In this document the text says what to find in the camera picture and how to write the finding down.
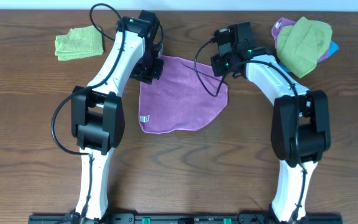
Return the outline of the purple microfibre cloth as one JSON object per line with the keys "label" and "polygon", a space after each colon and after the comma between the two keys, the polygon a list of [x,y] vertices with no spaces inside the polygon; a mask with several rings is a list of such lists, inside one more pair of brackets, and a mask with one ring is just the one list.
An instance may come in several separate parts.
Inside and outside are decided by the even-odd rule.
{"label": "purple microfibre cloth", "polygon": [[161,56],[163,72],[151,84],[140,84],[139,124],[143,132],[197,131],[227,106],[228,86],[209,65]]}

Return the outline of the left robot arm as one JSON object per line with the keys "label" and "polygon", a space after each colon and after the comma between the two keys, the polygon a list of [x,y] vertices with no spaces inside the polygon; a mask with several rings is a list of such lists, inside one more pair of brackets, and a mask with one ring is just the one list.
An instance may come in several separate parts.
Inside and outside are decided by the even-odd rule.
{"label": "left robot arm", "polygon": [[163,71],[162,45],[154,41],[160,21],[155,13],[124,16],[102,69],[71,99],[71,133],[81,153],[81,190],[71,223],[101,223],[108,209],[109,165],[124,134],[122,94],[128,79],[146,84]]}

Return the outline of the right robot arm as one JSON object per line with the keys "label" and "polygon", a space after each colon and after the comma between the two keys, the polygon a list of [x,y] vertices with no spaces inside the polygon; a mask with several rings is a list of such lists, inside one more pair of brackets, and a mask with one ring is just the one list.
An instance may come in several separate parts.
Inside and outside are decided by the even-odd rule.
{"label": "right robot arm", "polygon": [[278,185],[264,223],[341,223],[335,215],[309,215],[305,202],[313,171],[331,145],[328,97],[297,83],[266,47],[255,43],[251,24],[216,30],[211,42],[214,75],[243,76],[273,105],[270,140],[280,161]]}

